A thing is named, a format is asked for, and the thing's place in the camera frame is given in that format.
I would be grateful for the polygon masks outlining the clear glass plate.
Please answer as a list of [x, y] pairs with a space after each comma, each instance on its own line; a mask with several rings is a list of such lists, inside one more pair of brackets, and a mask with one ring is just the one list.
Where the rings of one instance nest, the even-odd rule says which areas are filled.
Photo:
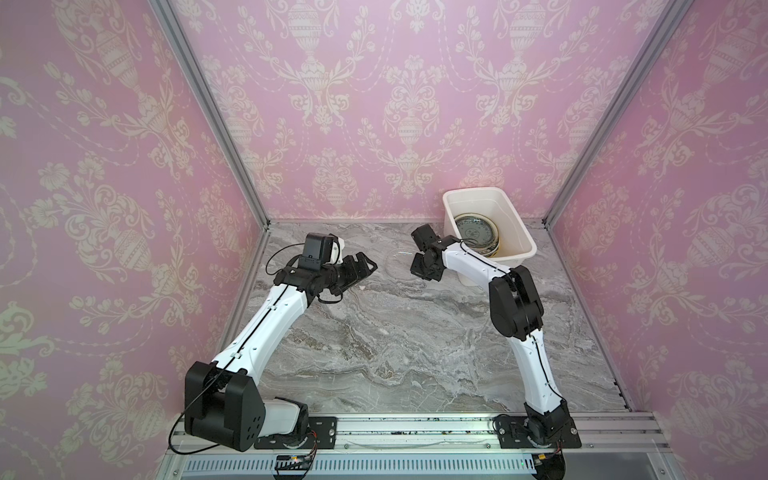
[[401, 281], [410, 281], [416, 279], [411, 272], [411, 265], [414, 254], [399, 249], [391, 250], [384, 262], [385, 272], [394, 279]]

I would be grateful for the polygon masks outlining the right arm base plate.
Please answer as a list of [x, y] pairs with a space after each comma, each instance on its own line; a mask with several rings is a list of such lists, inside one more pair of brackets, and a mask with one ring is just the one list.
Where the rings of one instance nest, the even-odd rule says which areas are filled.
[[500, 414], [493, 418], [492, 429], [502, 449], [579, 449], [583, 446], [573, 419], [546, 439], [537, 439], [526, 416]]

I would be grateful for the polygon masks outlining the grey smoked glass plate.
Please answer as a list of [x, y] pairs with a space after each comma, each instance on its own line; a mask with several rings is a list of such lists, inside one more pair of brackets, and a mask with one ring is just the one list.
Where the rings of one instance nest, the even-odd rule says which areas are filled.
[[459, 236], [475, 252], [485, 257], [495, 255], [500, 247], [496, 224], [487, 216], [465, 213], [454, 218]]

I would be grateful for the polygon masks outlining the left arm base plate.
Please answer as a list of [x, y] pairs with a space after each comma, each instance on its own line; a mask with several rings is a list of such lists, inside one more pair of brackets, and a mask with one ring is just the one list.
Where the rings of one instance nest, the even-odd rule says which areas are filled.
[[273, 435], [259, 437], [253, 448], [256, 450], [333, 450], [336, 444], [338, 418], [335, 416], [312, 416], [300, 437]]

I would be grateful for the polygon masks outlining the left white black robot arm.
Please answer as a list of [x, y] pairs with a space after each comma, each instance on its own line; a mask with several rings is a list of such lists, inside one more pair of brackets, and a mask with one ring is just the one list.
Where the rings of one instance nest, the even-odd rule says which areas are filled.
[[[362, 252], [346, 255], [336, 235], [310, 233], [302, 252], [272, 273], [273, 285], [243, 330], [209, 362], [195, 362], [184, 379], [180, 419], [186, 434], [244, 452], [259, 441], [298, 447], [310, 436], [306, 404], [265, 399], [258, 386], [273, 353], [314, 303], [342, 300], [377, 271]], [[323, 298], [323, 293], [330, 298]]]

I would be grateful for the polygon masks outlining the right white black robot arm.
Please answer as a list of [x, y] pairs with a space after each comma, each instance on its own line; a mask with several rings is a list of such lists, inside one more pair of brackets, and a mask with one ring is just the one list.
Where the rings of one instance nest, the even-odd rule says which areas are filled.
[[536, 446], [579, 448], [575, 421], [560, 393], [543, 338], [543, 303], [530, 271], [506, 267], [479, 255], [455, 236], [438, 236], [424, 224], [412, 231], [418, 252], [413, 275], [441, 281], [447, 270], [468, 278], [488, 296], [490, 320], [508, 339], [524, 386], [524, 408], [529, 438]]

